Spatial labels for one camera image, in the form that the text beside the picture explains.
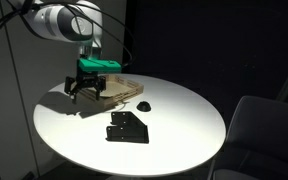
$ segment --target table leg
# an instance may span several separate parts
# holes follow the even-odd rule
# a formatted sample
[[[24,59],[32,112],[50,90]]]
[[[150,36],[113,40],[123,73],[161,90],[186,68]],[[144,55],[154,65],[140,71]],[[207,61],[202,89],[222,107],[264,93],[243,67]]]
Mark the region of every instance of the table leg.
[[[111,176],[106,180],[142,180],[141,178],[137,177],[121,177],[121,176]]]

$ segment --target gray wall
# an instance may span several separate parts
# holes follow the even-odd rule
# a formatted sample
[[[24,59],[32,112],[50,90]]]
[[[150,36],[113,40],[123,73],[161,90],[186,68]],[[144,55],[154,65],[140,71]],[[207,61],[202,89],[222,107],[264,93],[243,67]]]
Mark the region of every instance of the gray wall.
[[[126,0],[93,2],[103,11],[124,21]],[[4,12],[10,11],[5,1],[3,9]],[[123,39],[124,30],[118,24],[103,16],[103,25],[119,39]],[[20,89],[16,84],[5,31],[2,31],[0,32],[0,175],[4,179],[15,180],[22,178],[29,171],[37,174],[37,169],[40,174],[44,174],[63,162],[63,159],[38,136],[32,116],[35,105],[44,93],[62,83],[66,76],[75,76],[78,47],[70,43],[39,39],[26,29],[20,18],[15,18],[8,24],[8,32]],[[103,58],[121,62],[121,46],[105,33],[102,45]],[[24,107],[19,90],[23,95]],[[38,168],[35,165],[30,133]]]

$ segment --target black chair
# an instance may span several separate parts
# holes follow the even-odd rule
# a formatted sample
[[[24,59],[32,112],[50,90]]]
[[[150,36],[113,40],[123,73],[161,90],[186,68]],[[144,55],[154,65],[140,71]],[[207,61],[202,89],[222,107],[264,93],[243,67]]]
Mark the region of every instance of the black chair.
[[[288,104],[244,96],[208,179],[287,180]]]

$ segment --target table top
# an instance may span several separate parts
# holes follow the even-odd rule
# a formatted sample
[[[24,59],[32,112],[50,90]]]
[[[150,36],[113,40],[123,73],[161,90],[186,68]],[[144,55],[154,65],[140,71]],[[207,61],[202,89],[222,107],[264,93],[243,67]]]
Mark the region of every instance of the table top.
[[[144,85],[144,92],[98,113],[90,101],[73,105],[64,83],[46,93],[34,110],[40,137],[57,153],[83,167],[111,175],[156,177],[190,170],[214,156],[226,129],[219,112],[203,97],[165,80],[119,76]],[[152,110],[136,106],[150,103]],[[148,127],[149,144],[109,142],[111,112],[131,111]]]

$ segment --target green gripper part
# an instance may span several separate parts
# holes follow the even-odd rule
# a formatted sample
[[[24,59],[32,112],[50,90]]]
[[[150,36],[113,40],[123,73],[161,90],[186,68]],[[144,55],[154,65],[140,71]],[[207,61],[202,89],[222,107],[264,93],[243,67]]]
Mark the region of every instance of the green gripper part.
[[[112,60],[98,59],[83,59],[79,61],[79,67],[84,72],[99,72],[99,73],[120,73],[121,65]]]

